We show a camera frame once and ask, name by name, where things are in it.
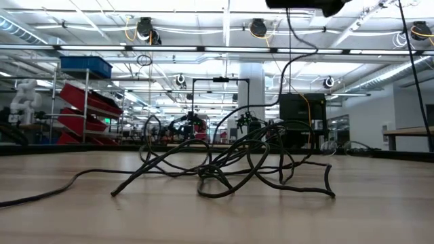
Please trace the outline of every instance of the workbench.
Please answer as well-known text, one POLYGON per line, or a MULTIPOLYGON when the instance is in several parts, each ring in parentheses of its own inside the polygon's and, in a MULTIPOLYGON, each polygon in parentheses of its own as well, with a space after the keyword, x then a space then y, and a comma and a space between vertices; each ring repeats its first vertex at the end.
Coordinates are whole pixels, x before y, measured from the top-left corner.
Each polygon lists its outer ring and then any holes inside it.
MULTIPOLYGON (((179 153, 168 161, 186 167, 202 158, 204 154, 179 153)), ((255 177, 232 196, 205 199, 196 193, 195 176, 151 175, 136 179, 112 198, 110 191, 128 175, 86 174, 60 195, 0 209, 0 242, 433 242, 434 164, 348 156, 312 156, 310 161, 333 165, 330 184, 335 199, 275 190, 255 177)), ((0 201, 53 190, 84 169, 133 171, 140 164, 136 152, 0 157, 0 201)), ((277 165, 278 156, 269 155, 265 164, 277 165)), ((229 170, 247 167, 241 160, 229 170)), ((323 167, 302 165, 288 184, 323 187, 323 173, 323 167)), ((240 176, 229 180, 236 184, 240 176)), ((204 190, 225 190, 218 182, 208 186, 204 190)))
MULTIPOLYGON (((434 126, 431 126, 429 128, 429 131, 431 132, 431 134, 434 135, 434 126)), ((397 136, 418 136, 418 137, 425 136, 426 137, 427 129, 425 127, 412 127, 412 128, 396 129, 393 131, 384 131, 382 134, 388 137, 389 150, 396 150, 397 136)))

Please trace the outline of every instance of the black frame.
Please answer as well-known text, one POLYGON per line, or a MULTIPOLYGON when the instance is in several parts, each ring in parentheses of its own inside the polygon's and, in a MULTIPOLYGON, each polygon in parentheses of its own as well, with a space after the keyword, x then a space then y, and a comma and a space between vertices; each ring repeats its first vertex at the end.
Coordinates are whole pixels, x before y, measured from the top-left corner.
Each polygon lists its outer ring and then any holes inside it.
MULTIPOLYGON (((250 79, 238 79, 238 78, 232 78, 232 79, 226 79, 227 81, 245 81, 247 82, 247 105, 250 104, 250 79)), ((192 95, 191 98, 191 112, 195 113, 195 83, 196 81, 214 81, 214 79, 196 79, 193 78, 193 87, 192 87, 192 95)))

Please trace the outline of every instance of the black cable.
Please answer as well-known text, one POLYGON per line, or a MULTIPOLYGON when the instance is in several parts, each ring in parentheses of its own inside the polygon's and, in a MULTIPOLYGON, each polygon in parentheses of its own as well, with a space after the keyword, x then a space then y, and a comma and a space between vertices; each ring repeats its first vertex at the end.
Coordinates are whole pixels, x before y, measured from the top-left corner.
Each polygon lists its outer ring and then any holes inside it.
POLYGON ((136 62, 140 66, 140 68, 138 69, 138 73, 137 73, 137 80, 139 80, 140 79, 140 71, 142 70, 142 68, 145 66, 150 66, 154 61, 150 56, 148 56, 146 54, 142 54, 142 55, 137 56, 136 62))
MULTIPOLYGON (((287 15, 288 15, 288 22, 290 24, 290 14, 289 14, 288 10, 287 10, 287 15)), ((299 41, 302 41, 295 34, 294 29, 292 27, 290 27, 290 28, 291 28, 291 32, 293 33, 295 38, 297 38, 299 41)), ((285 65, 284 69, 282 70, 282 74, 281 74, 281 84, 280 84, 280 88, 279 88, 279 96, 274 103, 242 106, 238 109, 235 109, 234 111, 229 113, 229 115, 227 115, 222 121, 219 122, 219 124, 217 125, 217 128, 216 128, 216 131, 214 132, 214 139, 216 137, 216 134, 217 134, 217 131, 218 131, 218 128, 220 127, 220 125, 226 119, 228 119, 231 115, 236 113, 237 111, 240 111, 241 109, 245 109, 245 108, 250 108, 250 107, 267 107, 267 106, 274 106, 274 105, 278 104, 280 101, 281 94, 282 94, 283 79, 285 76, 285 71, 288 68, 288 66, 291 65, 291 63, 293 63, 294 61, 297 61, 301 58, 316 54, 317 51, 318 51, 318 49, 315 47, 314 53, 302 55, 302 56, 296 57, 294 59, 291 59, 285 65)), ((158 120, 158 118, 154 115, 150 116, 149 119, 145 122, 144 131, 145 132, 147 131, 146 129, 147 129, 151 119, 157 120, 158 126, 159 126, 159 131, 160 131, 161 130, 161 123, 158 120)), ((68 184, 66 184, 65 186, 63 186, 59 189, 56 189, 56 190, 53 190, 53 191, 50 191, 47 193, 43 193, 41 195, 37 195, 34 197, 27 197, 27 198, 23 198, 23 199, 14 200, 14 201, 2 202, 2 203, 0 203, 0 207, 10 207, 13 205, 28 203, 31 201, 36 201, 36 200, 40 200, 40 199, 43 199, 46 197, 57 195, 61 192, 64 192, 67 188, 69 188, 79 176, 86 174, 86 173, 91 173, 91 172, 130 174, 130 177, 126 181, 122 182, 114 191, 112 191, 111 195, 113 197, 115 197, 117 194, 119 194, 129 183, 131 183, 137 177, 140 177, 142 174, 161 174, 161 175, 165 175, 165 176, 169 176, 169 177, 173 177, 173 178, 180 177, 180 176, 198 176, 199 177, 199 183, 198 183, 197 192, 202 197, 209 197, 209 198, 219 198, 219 197, 225 197, 227 195, 233 194, 238 189, 240 189, 244 184, 246 184, 253 176, 256 176, 257 178, 259 178, 259 180, 264 182, 266 185, 268 185, 272 188, 275 188, 275 189, 292 190, 292 191, 296 191, 296 192, 319 192, 319 193, 327 194, 331 197, 335 197, 335 194, 332 192, 332 190, 330 188, 330 184, 328 182, 328 174, 329 174, 332 166, 329 164, 314 163, 314 162, 307 161, 307 159, 313 153, 313 150, 315 147, 315 142, 311 143, 309 153, 301 161, 295 161, 294 158, 291 156, 291 154, 283 147, 283 142, 282 142, 280 135, 279 135, 279 129, 281 129, 282 127, 286 127, 289 124, 294 124, 294 123, 306 127, 309 130, 309 133, 311 134, 311 136, 312 137, 314 136, 314 132, 313 132, 312 127, 310 125, 302 122, 302 121, 282 121, 282 122, 266 125, 265 127, 262 127, 262 128, 259 128, 259 129, 256 129, 254 131, 247 133, 244 137, 236 140, 228 149, 223 150, 215 158, 212 158, 212 154, 211 154, 212 146, 210 146, 208 143, 204 142, 203 140, 198 140, 198 139, 188 140, 186 142, 181 143, 179 146, 167 151, 166 153, 164 153, 162 155, 158 155, 157 153, 153 152, 152 147, 151 147, 151 142, 149 142, 149 140, 145 134, 144 135, 145 145, 141 146, 140 150, 139 150, 140 160, 143 162, 143 164, 136 171, 115 171, 115 170, 105 170, 105 169, 89 169, 86 171, 79 172, 68 182, 68 184), (269 131, 274 131, 276 133, 275 133, 275 135, 271 136, 270 138, 268 138, 267 140, 265 140, 263 142, 262 139, 268 134, 269 131), (270 143, 270 141, 274 140, 275 138, 277 138, 277 144, 270 143), (205 148, 191 148, 191 147, 189 147, 192 144, 202 144, 205 146, 205 148), (271 148, 279 148, 280 149, 279 164, 278 164, 278 166, 263 166, 263 163, 267 159, 271 148), (145 157, 143 157, 142 153, 145 150, 147 150, 147 154, 145 157), (172 164, 166 160, 166 158, 168 156, 176 154, 176 153, 181 153, 181 152, 184 152, 186 150, 189 150, 189 151, 194 150, 195 152, 198 152, 198 153, 206 153, 206 157, 204 158, 204 160, 202 162, 200 162, 200 164, 198 164, 197 166, 191 167, 191 168, 183 168, 183 167, 174 165, 174 164, 172 164), (259 159, 259 161, 255 163, 252 160, 252 152, 255 152, 257 150, 263 150, 263 152, 262 152, 262 156, 259 159), (286 165, 283 164, 285 156, 288 156, 290 159, 290 162, 286 165), (222 170, 225 167, 228 167, 228 166, 242 160, 242 158, 244 158, 244 157, 247 157, 249 168, 241 169, 238 171, 223 171, 222 170), (168 165, 174 169, 177 169, 178 171, 166 171, 162 167, 159 166, 160 163, 165 163, 166 165, 168 165), (311 165, 325 167, 325 172, 324 172, 325 188, 312 188, 312 187, 298 188, 298 187, 285 185, 288 182, 288 180, 290 180, 294 176, 295 169, 297 167, 300 167, 303 164, 311 164, 311 165), (286 178, 283 175, 283 171, 285 169, 290 169, 290 174, 286 178), (275 174, 275 173, 279 174, 279 183, 280 184, 272 183, 269 180, 262 177, 262 175, 275 174), (227 176, 233 176, 233 175, 246 175, 246 176, 238 184, 232 186, 231 183, 229 182, 229 180, 227 179, 227 176), (203 190, 203 186, 208 181, 208 179, 218 180, 220 183, 225 185, 228 188, 228 190, 225 190, 225 191, 219 192, 219 193, 205 192, 203 190)))
POLYGON ((428 136, 428 141, 429 141, 429 151, 433 152, 434 151, 434 141, 433 141, 433 137, 431 135, 431 131, 429 130, 427 115, 425 114, 425 109, 423 107, 424 103, 423 103, 423 99, 422 99, 422 93, 420 92, 419 79, 418 79, 418 74, 417 74, 416 66, 414 65, 414 57, 413 57, 413 51, 412 51, 412 44, 410 43, 410 37, 408 35, 408 29, 407 29, 407 24, 406 24, 406 17, 404 16, 401 0, 398 0, 398 4, 399 4, 399 11, 401 12, 401 19, 402 19, 404 34, 406 35, 407 48, 408 48, 408 52, 409 52, 409 55, 410 55, 410 61, 412 63, 412 70, 413 70, 413 76, 414 76, 414 84, 416 85, 416 90, 418 92, 418 100, 419 100, 420 111, 422 112, 423 123, 425 125, 425 129, 427 130, 427 136, 428 136))

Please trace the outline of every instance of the red shelf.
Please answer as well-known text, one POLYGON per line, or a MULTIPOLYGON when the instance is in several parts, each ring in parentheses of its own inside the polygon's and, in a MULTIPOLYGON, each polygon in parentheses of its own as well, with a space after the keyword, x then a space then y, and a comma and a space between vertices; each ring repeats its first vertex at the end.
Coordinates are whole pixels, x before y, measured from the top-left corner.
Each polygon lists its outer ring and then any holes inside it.
MULTIPOLYGON (((62 135, 59 138, 59 141, 57 141, 57 144, 59 145, 65 145, 65 144, 80 144, 83 141, 83 138, 80 136, 75 135, 71 132, 62 132, 62 135)), ((112 139, 109 138, 92 138, 86 136, 86 142, 92 143, 95 145, 118 145, 118 143, 114 142, 112 139)))
MULTIPOLYGON (((84 111, 84 90, 67 83, 60 92, 60 97, 72 106, 76 107, 78 110, 84 111)), ((109 104, 107 102, 108 99, 109 98, 104 99, 106 100, 104 101, 101 96, 88 93, 87 112, 110 119, 118 119, 123 111, 119 107, 115 107, 113 103, 109 104)))
MULTIPOLYGON (((63 115, 83 115, 82 112, 71 108, 63 108, 61 114, 63 115)), ((58 118, 59 123, 73 131, 78 136, 83 135, 83 117, 62 117, 58 118)), ((87 131, 103 132, 107 125, 101 121, 93 118, 93 116, 87 114, 86 119, 86 133, 87 131)))

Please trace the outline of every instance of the white robot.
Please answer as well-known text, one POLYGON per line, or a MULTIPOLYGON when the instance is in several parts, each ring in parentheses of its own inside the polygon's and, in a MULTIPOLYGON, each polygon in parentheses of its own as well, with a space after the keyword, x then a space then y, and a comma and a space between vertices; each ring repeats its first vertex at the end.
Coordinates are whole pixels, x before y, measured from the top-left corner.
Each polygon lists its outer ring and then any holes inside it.
POLYGON ((36 93, 35 79, 25 79, 17 86, 17 94, 11 103, 10 123, 21 122, 22 125, 33 123, 34 108, 39 108, 42 104, 41 94, 36 93), (23 110, 24 115, 20 116, 19 111, 23 110))

